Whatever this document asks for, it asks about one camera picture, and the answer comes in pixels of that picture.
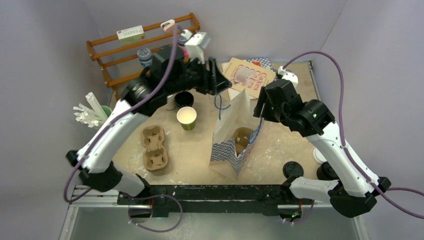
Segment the blue checkered paper bag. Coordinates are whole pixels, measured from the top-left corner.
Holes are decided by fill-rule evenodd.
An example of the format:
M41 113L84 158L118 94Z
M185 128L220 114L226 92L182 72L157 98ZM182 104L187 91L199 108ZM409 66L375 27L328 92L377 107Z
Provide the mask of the blue checkered paper bag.
M231 104L230 101L223 106L220 95L214 98L214 105L218 109L218 119L212 135L209 160L209 168L235 182L239 181L240 175L244 172L249 155L264 125L262 118L253 116L254 110L251 108L251 98L248 93L245 90L242 93L244 100L239 104ZM233 134L240 127L252 129L253 132L247 148L237 156Z

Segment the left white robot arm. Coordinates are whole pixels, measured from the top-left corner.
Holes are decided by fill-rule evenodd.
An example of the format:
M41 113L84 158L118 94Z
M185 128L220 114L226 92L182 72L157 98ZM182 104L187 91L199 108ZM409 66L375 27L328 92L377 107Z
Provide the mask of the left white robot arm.
M187 52L188 61L179 47L165 46L155 52L151 65L127 84L95 136L80 150L67 153L73 171L85 186L99 192L126 193L138 205L148 201L147 181L118 169L113 163L116 152L135 129L167 104L170 95L194 89L216 96L232 86L213 57L205 59L198 47L189 47Z

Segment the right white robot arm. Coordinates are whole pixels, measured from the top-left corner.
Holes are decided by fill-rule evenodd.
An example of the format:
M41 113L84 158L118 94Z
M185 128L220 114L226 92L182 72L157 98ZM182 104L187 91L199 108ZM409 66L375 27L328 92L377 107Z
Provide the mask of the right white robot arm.
M353 218L370 212L377 204L376 197L391 186L387 177L377 176L355 151L349 151L328 107L318 99L303 101L291 81L277 79L263 86L253 115L298 132L319 150L338 176L335 180L290 176L281 185L284 202L318 200Z

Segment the brown pulp cup carrier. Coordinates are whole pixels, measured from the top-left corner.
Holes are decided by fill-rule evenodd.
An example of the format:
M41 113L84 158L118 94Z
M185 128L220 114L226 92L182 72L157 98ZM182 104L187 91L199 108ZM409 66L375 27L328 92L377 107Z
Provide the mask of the brown pulp cup carrier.
M145 127L141 131L141 144L145 148L143 154L144 168L149 172L157 172L169 164L169 154L163 146L165 141L164 129L159 125Z

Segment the single brown pulp carrier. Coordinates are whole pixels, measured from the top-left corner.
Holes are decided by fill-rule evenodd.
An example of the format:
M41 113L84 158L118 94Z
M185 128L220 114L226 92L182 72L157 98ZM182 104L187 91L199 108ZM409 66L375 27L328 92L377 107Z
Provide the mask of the single brown pulp carrier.
M235 130L232 137L234 139L237 156L247 148L252 132L253 130L247 127L239 127Z

